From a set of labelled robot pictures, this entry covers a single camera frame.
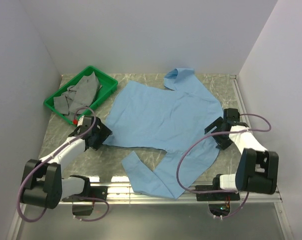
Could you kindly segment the light blue long sleeve shirt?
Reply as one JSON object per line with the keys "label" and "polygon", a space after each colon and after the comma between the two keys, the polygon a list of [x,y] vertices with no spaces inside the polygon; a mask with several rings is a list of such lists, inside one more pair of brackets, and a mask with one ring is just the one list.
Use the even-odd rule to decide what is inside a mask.
{"label": "light blue long sleeve shirt", "polygon": [[132,152],[122,166],[136,193],[177,199],[216,160],[219,149],[205,128],[223,115],[221,103],[191,68],[164,76],[164,89],[130,81],[106,119],[112,131],[104,144],[165,151],[154,170]]}

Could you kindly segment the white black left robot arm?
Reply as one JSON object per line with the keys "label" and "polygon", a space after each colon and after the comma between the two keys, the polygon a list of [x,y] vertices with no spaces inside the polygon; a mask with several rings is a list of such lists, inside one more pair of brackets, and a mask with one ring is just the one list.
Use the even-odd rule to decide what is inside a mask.
{"label": "white black left robot arm", "polygon": [[19,202],[54,209],[61,199],[73,195],[80,201],[87,201],[92,195],[89,178],[72,175],[64,179],[62,172],[87,149],[98,150],[112,133],[98,117],[82,116],[61,146],[41,159],[27,161],[18,193]]}

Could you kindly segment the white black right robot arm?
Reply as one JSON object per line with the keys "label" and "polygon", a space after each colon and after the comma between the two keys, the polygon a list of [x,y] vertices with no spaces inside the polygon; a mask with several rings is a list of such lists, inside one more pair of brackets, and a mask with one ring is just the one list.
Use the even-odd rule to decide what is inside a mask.
{"label": "white black right robot arm", "polygon": [[229,191],[253,192],[272,195],[277,188],[279,155],[261,145],[253,132],[268,132],[268,129],[253,129],[241,121],[241,114],[236,108],[223,110],[223,116],[218,117],[204,130],[210,133],[219,150],[225,150],[235,144],[241,158],[233,174],[218,174],[213,179],[211,194],[217,200],[224,199]]}

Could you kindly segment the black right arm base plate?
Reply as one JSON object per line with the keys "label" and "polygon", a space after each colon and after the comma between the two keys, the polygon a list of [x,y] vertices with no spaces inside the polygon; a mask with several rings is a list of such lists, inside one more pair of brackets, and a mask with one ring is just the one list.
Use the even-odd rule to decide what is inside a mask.
{"label": "black right arm base plate", "polygon": [[193,189],[198,192],[209,192],[209,191],[217,191],[210,193],[197,193],[196,200],[198,202],[218,202],[218,201],[239,201],[240,194],[235,192],[227,192],[213,185],[196,185]]}

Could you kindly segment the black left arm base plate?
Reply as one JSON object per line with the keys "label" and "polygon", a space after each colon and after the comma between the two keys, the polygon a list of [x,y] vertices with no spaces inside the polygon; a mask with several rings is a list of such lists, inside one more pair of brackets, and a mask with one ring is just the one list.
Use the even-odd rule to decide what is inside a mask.
{"label": "black left arm base plate", "polygon": [[107,194],[108,194],[107,186],[97,185],[97,186],[91,186],[89,192],[86,193],[84,196],[80,196],[78,194],[76,196],[69,196],[63,198],[61,201],[62,202],[90,202],[90,200],[86,198],[102,199],[106,201]]}

